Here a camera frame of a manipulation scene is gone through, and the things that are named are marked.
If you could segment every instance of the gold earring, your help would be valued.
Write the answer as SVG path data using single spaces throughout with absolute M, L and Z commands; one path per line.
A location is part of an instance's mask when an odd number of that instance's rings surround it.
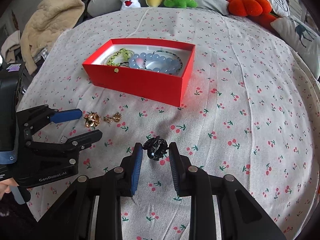
M 86 127 L 97 127 L 101 122 L 101 117 L 97 112 L 92 112 L 91 114 L 87 114 L 84 116 L 86 119 L 85 126 Z
M 116 113 L 113 117 L 104 117 L 103 118 L 104 121 L 108 122 L 109 124 L 111 124 L 111 122 L 120 122 L 121 120 L 121 114 L 118 112 Z

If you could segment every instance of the cherry print bed sheet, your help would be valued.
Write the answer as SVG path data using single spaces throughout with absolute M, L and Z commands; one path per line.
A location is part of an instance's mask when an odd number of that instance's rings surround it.
M 91 84 L 82 62 L 120 37 L 196 44 L 180 107 Z M 103 175 L 132 153 L 135 142 L 160 135 L 209 174 L 236 176 L 293 239 L 318 198 L 319 95 L 300 57 L 256 25 L 204 11 L 138 8 L 64 32 L 19 108 L 48 104 L 101 116 L 119 111 L 121 122 L 102 122 L 102 139 L 81 152 L 79 175 Z M 34 139 L 59 142 L 87 131 L 80 119 L 48 125 Z M 75 178 L 31 189 L 28 206 L 37 220 Z M 188 239 L 189 212 L 190 198 L 174 191 L 168 157 L 154 162 L 145 155 L 136 195 L 122 200 L 124 239 Z

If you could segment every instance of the red box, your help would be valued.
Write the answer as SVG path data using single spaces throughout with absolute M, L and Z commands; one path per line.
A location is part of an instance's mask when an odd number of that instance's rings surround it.
M 101 65 L 101 62 L 97 64 L 102 58 L 105 58 L 108 49 L 112 49 L 113 46 L 114 48 L 116 46 L 121 47 L 121 45 L 125 48 L 127 48 L 126 45 L 134 45 L 140 49 L 147 49 L 150 46 L 157 47 L 159 50 L 174 51 L 177 55 L 182 53 L 185 55 L 184 58 L 180 57 L 183 67 L 178 75 L 169 75 L 144 69 Z M 179 107 L 192 73 L 195 47 L 194 44 L 190 43 L 162 39 L 111 39 L 87 58 L 82 65 L 95 86 Z M 170 54 L 163 54 L 163 56 L 174 58 Z

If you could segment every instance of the person's hand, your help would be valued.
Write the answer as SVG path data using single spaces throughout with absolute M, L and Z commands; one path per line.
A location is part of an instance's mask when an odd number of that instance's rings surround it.
M 10 193 L 11 190 L 9 186 L 18 186 L 13 178 L 6 179 L 0 182 L 0 200 L 2 199 L 4 193 Z

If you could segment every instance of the blue gripper pad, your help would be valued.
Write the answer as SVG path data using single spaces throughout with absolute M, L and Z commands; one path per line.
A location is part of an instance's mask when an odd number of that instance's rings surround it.
M 173 153 L 171 152 L 170 147 L 169 147 L 169 160 L 170 160 L 170 168 L 172 173 L 174 190 L 178 192 L 179 191 L 179 173 L 177 172 L 176 163 L 174 161 Z
M 61 123 L 71 120 L 80 119 L 82 116 L 82 111 L 78 109 L 66 110 L 61 112 L 56 112 L 53 116 L 50 117 L 50 122 Z
M 142 145 L 136 143 L 133 151 L 134 152 L 137 151 L 137 158 L 136 158 L 136 162 L 134 164 L 134 168 L 131 175 L 131 194 L 132 195 L 136 193 L 136 190 L 138 188 L 140 169 L 141 169 L 142 157 L 143 157 Z

